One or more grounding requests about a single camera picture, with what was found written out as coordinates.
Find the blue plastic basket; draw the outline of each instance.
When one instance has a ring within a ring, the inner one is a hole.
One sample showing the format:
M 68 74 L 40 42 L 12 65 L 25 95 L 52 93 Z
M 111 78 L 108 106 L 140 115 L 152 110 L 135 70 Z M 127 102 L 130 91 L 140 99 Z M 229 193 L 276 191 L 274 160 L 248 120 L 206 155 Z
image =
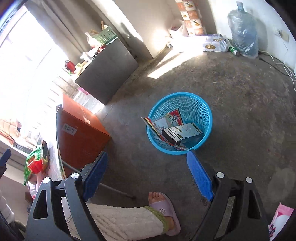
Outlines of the blue plastic basket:
M 213 123 L 212 112 L 208 104 L 199 96 L 188 92 L 177 92 L 162 98 L 150 111 L 148 117 L 156 120 L 173 110 L 179 109 L 183 123 L 194 122 L 203 132 L 204 137 L 190 150 L 196 150 L 208 138 Z M 151 143 L 160 151 L 171 155 L 183 155 L 188 151 L 176 150 L 161 141 L 147 126 L 147 134 Z

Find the clothing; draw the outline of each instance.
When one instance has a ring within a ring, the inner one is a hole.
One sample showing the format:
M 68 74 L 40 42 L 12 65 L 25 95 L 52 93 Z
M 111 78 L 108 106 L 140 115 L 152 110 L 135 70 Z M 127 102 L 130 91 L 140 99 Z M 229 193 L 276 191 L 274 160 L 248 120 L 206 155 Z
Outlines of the clothing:
M 161 235 L 168 231 L 165 217 L 149 206 L 123 208 L 87 203 L 99 230 L 107 241 L 134 241 Z M 80 238 L 73 221 L 71 235 Z
M 0 190 L 0 211 L 8 224 L 10 224 L 15 220 L 15 214 L 11 211 L 10 207 L 7 205 L 6 199 L 1 194 L 1 190 Z
M 20 127 L 22 125 L 18 120 L 0 118 L 0 132 L 14 140 L 20 137 L 20 133 L 17 130 Z

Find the leg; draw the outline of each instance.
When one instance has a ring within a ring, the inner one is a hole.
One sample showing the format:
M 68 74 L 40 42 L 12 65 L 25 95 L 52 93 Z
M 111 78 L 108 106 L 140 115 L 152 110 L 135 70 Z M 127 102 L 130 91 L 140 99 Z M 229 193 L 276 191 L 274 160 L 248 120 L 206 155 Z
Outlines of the leg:
M 149 204 L 163 201 L 165 197 L 159 193 L 149 193 Z M 174 228 L 171 217 L 164 217 L 149 206 L 140 208 L 109 207 L 87 204 L 101 233 L 107 241 L 141 240 L 154 237 Z

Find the cable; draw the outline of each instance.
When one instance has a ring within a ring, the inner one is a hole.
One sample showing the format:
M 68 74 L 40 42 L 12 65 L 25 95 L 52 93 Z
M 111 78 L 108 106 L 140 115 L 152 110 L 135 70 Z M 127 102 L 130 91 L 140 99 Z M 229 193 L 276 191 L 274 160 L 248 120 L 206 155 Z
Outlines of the cable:
M 275 66 L 273 66 L 271 63 L 268 63 L 267 61 L 265 61 L 264 59 L 262 59 L 261 57 L 259 57 L 259 60 L 262 60 L 263 62 L 269 64 L 271 67 L 274 67 L 278 72 L 280 72 L 281 74 L 285 75 L 285 76 L 289 76 L 288 74 L 283 73 L 282 71 L 280 71 L 278 68 L 276 68 Z
M 267 51 L 262 51 L 262 50 L 260 50 L 260 52 L 263 52 L 263 53 L 268 53 L 269 55 L 270 55 L 270 57 L 272 58 L 272 60 L 273 60 L 273 62 L 275 63 L 275 64 L 281 64 L 281 65 L 283 65 L 283 67 L 284 67 L 284 69 L 285 69 L 285 71 L 286 71 L 286 73 L 288 74 L 288 76 L 290 77 L 290 79 L 292 80 L 292 83 L 293 83 L 293 89 L 294 89 L 294 91 L 296 92 L 296 89 L 295 89 L 295 81 L 296 81 L 296 76 L 295 76 L 295 74 L 290 70 L 290 68 L 286 65 L 286 54 L 288 53 L 288 48 L 287 48 L 287 46 L 285 45 L 285 47 L 286 47 L 286 49 L 287 49 L 287 52 L 285 53 L 285 56 L 284 56 L 284 62 L 281 62 L 281 63 L 276 63 L 275 61 L 274 61 L 274 58 L 273 58 L 273 56 L 269 53 L 269 52 L 267 52 Z

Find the wall switch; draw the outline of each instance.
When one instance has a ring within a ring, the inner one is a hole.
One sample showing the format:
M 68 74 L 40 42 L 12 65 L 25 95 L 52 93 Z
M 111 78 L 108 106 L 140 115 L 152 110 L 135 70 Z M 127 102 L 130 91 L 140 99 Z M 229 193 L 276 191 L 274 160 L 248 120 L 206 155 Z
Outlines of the wall switch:
M 286 42 L 289 42 L 289 34 L 283 30 L 281 30 L 281 38 Z
M 281 33 L 281 31 L 279 29 L 274 28 L 274 35 L 281 37 L 280 33 Z

